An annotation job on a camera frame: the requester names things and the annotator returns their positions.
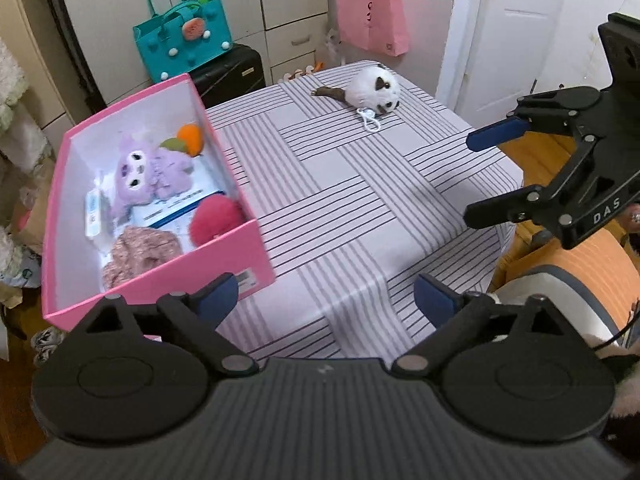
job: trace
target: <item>black suitcase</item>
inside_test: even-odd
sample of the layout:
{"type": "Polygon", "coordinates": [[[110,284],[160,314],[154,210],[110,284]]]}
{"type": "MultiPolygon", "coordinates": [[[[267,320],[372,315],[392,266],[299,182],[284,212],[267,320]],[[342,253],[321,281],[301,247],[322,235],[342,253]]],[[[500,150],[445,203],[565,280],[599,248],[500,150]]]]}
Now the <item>black suitcase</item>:
{"type": "Polygon", "coordinates": [[[242,44],[189,72],[205,108],[265,88],[260,54],[242,44]]]}

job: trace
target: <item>cat plush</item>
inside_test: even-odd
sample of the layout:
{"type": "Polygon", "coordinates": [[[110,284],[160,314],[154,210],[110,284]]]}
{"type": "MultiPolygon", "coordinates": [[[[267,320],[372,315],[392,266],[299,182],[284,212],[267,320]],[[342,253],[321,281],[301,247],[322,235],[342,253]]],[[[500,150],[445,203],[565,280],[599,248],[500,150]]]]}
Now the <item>cat plush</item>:
{"type": "Polygon", "coordinates": [[[111,214],[121,221],[134,205],[167,200],[184,193],[193,185],[193,162],[189,155],[156,148],[142,140],[124,135],[120,143],[120,159],[114,176],[115,197],[111,214]]]}
{"type": "Polygon", "coordinates": [[[370,109],[376,115],[384,115],[398,108],[400,91],[396,76],[378,64],[360,70],[345,89],[321,86],[311,95],[331,97],[357,110],[370,109]]]}

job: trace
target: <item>pink shopping bag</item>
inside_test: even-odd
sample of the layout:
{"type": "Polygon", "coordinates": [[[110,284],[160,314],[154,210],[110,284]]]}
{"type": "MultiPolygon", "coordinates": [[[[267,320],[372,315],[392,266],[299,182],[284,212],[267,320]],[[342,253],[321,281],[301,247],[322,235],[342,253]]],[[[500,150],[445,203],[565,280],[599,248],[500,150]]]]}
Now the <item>pink shopping bag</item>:
{"type": "Polygon", "coordinates": [[[388,56],[409,50],[402,0],[336,1],[342,41],[388,56]]]}

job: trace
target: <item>bed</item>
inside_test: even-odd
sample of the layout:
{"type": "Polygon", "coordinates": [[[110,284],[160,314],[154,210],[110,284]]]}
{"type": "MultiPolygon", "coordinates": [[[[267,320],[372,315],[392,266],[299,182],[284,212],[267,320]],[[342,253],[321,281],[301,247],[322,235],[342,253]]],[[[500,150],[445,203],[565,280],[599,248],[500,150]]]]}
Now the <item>bed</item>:
{"type": "Polygon", "coordinates": [[[415,306],[428,272],[485,291],[513,225],[475,231],[465,206],[519,188],[497,148],[466,148],[472,128],[398,76],[401,107],[370,133],[352,109],[312,97],[344,87],[363,61],[283,82],[207,111],[254,209],[276,282],[242,300],[218,331],[261,364],[270,356],[386,362],[434,329],[415,306]]]}

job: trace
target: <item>white wall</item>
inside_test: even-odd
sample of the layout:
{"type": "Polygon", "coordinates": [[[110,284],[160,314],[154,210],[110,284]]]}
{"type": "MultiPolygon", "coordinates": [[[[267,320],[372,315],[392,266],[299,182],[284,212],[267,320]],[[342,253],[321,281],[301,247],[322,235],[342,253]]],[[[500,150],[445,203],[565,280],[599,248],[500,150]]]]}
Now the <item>white wall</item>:
{"type": "Polygon", "coordinates": [[[564,0],[558,28],[538,79],[536,92],[564,86],[604,88],[611,83],[609,65],[598,36],[607,15],[640,17],[640,0],[564,0]]]}
{"type": "MultiPolygon", "coordinates": [[[[347,62],[375,59],[396,70],[430,94],[435,94],[449,33],[453,0],[402,0],[411,35],[411,50],[399,57],[382,56],[345,47],[347,62]]],[[[335,0],[329,0],[335,26],[335,0]]]]}

